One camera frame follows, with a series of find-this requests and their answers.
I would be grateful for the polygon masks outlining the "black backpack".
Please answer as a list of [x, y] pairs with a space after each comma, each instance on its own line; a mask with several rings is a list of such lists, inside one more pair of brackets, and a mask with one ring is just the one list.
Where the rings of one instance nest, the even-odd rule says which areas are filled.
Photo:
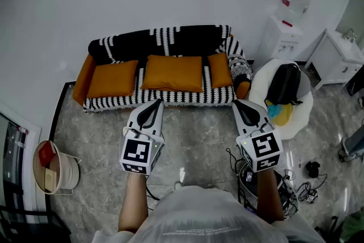
[[303, 102], [297, 99], [300, 80], [301, 71], [297, 65], [281, 65], [272, 79], [264, 103], [269, 101], [273, 105], [302, 104]]

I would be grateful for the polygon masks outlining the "green bag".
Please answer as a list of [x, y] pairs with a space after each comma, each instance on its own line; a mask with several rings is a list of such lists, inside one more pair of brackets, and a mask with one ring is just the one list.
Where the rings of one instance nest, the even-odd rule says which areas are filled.
[[364, 208], [345, 218], [340, 243], [364, 243]]

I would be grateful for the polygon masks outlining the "metal faucet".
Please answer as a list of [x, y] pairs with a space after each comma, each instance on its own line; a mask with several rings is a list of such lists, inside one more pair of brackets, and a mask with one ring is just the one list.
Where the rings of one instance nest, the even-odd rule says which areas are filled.
[[345, 33], [342, 34], [343, 40], [347, 40], [350, 43], [354, 43], [356, 41], [356, 34], [352, 28], [349, 28]]

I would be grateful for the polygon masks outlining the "white round side table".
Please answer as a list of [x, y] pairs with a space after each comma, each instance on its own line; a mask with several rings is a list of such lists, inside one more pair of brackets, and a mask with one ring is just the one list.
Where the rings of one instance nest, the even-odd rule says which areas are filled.
[[[56, 155], [46, 167], [42, 167], [39, 162], [38, 151], [44, 143], [45, 141], [42, 141], [37, 145], [32, 159], [32, 170], [38, 189], [46, 195], [73, 195], [74, 188], [77, 186], [80, 178], [78, 164], [81, 162], [81, 159], [61, 152], [52, 142], [56, 149]], [[57, 173], [57, 187], [53, 193], [46, 191], [44, 188], [46, 168]]]

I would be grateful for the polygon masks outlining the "orange cushion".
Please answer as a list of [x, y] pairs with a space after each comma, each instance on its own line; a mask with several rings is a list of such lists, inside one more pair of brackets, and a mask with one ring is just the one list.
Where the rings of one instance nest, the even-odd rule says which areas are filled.
[[229, 87], [233, 85], [228, 58], [226, 53], [217, 53], [208, 56], [212, 76], [212, 88]]
[[87, 98], [131, 96], [137, 65], [137, 60], [131, 60], [96, 66]]
[[202, 57], [150, 55], [140, 88], [202, 93]]

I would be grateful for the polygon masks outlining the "person's left forearm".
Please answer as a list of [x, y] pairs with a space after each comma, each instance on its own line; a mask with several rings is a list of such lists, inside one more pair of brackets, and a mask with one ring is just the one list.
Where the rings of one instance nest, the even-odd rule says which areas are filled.
[[119, 215], [118, 231], [136, 233], [147, 217], [146, 177], [129, 173]]

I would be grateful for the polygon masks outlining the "grey appliance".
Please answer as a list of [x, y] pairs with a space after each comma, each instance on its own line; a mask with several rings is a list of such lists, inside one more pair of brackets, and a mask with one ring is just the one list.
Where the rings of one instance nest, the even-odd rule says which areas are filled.
[[347, 155], [364, 154], [364, 124], [349, 138], [342, 140]]

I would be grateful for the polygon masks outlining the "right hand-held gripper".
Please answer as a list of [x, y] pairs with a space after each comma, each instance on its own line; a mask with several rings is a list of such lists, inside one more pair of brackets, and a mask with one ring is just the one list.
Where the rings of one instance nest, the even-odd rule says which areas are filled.
[[282, 140], [278, 129], [244, 137], [247, 130], [260, 129], [269, 123], [266, 109], [248, 100], [234, 100], [233, 114], [240, 136], [237, 145], [253, 172], [260, 172], [275, 167], [283, 153]]

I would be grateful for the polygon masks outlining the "person's right forearm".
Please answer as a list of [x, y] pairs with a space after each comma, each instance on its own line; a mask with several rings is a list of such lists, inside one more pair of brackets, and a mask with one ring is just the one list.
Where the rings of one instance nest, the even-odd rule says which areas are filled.
[[284, 220], [282, 202], [272, 168], [258, 172], [257, 214], [269, 224]]

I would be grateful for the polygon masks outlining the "small black device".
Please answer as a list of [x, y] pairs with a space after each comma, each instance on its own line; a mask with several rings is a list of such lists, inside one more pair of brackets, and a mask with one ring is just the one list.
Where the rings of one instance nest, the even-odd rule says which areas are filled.
[[318, 176], [319, 176], [319, 168], [320, 168], [320, 164], [318, 162], [308, 162], [305, 165], [305, 169], [306, 169], [307, 175], [310, 178], [318, 178]]

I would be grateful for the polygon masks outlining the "yellow cloth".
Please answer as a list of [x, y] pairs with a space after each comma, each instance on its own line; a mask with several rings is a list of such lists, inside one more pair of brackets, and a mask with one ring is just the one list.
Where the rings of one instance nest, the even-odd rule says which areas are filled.
[[287, 124], [291, 118], [292, 112], [293, 112], [293, 105], [287, 104], [287, 105], [281, 105], [282, 110], [280, 113], [273, 118], [273, 123], [277, 126], [284, 126]]

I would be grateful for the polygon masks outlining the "black metal rack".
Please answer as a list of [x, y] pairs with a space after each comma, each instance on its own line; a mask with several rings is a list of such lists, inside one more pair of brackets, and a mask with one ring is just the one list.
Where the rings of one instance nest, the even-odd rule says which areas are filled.
[[54, 211], [0, 206], [0, 243], [71, 243], [70, 234]]

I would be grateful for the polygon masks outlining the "orange sofa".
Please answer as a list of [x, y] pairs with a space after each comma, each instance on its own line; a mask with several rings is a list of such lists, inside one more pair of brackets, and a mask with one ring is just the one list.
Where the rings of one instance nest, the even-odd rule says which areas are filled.
[[[81, 68], [81, 71], [78, 75], [78, 78], [76, 80], [76, 84], [75, 84], [75, 88], [73, 91], [73, 98], [74, 100], [81, 105], [81, 103], [79, 102], [81, 99], [81, 95], [88, 95], [88, 90], [90, 87], [90, 83], [95, 71], [96, 66], [96, 62], [94, 60], [90, 60], [88, 58], [89, 53], [84, 61], [84, 64]], [[239, 86], [238, 89], [236, 91], [236, 95], [237, 98], [244, 98], [245, 95], [248, 93], [249, 89], [251, 87], [251, 81], [247, 82], [244, 81], [242, 82]]]

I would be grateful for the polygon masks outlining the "white sink cabinet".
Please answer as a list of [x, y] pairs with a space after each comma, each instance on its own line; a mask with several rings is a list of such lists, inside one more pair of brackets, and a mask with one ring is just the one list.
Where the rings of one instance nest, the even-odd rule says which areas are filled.
[[364, 65], [364, 54], [356, 43], [342, 38], [342, 35], [326, 29], [324, 35], [306, 62], [304, 68], [313, 65], [320, 81], [315, 86], [346, 84]]

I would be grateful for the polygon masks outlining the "grey white patterned blanket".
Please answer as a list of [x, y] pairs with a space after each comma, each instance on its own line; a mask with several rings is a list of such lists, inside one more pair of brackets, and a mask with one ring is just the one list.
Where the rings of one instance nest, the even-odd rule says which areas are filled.
[[232, 54], [227, 59], [233, 84], [251, 81], [253, 73], [244, 55]]

